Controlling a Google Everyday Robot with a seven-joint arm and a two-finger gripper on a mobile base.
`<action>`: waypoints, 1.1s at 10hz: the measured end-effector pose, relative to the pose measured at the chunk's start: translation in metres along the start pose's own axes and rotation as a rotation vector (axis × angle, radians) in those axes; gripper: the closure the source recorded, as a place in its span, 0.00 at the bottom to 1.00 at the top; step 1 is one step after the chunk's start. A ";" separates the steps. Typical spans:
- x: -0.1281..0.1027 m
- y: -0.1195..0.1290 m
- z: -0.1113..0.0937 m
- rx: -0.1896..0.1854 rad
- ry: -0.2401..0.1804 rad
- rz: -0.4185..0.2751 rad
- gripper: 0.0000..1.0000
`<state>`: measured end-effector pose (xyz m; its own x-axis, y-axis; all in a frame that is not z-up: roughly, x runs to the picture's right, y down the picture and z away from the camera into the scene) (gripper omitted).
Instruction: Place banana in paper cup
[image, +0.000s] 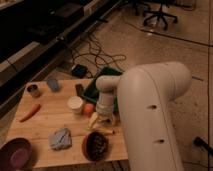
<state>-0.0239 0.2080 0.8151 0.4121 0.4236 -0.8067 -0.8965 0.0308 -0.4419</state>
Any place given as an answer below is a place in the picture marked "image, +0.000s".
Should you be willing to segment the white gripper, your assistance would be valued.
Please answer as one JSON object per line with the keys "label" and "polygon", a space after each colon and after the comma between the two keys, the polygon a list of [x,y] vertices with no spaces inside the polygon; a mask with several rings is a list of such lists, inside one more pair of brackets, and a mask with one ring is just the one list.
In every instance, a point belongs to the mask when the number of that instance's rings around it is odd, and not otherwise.
{"label": "white gripper", "polygon": [[110,116],[114,111],[115,96],[110,93],[99,93],[99,98],[96,103],[96,112],[101,116]]}

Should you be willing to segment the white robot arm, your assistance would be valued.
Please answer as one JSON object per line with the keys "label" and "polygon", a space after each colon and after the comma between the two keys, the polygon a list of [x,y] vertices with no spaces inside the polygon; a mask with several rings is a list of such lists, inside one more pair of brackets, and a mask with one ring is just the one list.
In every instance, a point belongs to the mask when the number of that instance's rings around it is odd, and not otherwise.
{"label": "white robot arm", "polygon": [[168,103],[187,92],[191,80],[180,62],[139,65],[96,80],[97,113],[118,104],[131,171],[184,171]]}

